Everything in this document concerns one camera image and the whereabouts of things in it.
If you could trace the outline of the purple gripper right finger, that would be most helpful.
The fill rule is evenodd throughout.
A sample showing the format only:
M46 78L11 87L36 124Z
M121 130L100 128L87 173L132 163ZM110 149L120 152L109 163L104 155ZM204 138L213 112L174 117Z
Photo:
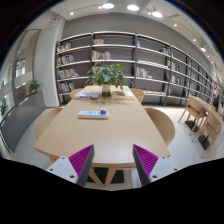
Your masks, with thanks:
M142 186L148 185L178 170L168 157L158 157L140 146L133 145L132 154Z

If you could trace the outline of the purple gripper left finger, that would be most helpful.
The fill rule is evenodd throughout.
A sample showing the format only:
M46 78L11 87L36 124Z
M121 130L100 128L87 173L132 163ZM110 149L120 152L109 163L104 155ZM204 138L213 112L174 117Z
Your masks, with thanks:
M84 187L88 179L94 154L94 145L87 146L69 157L59 157L47 171Z

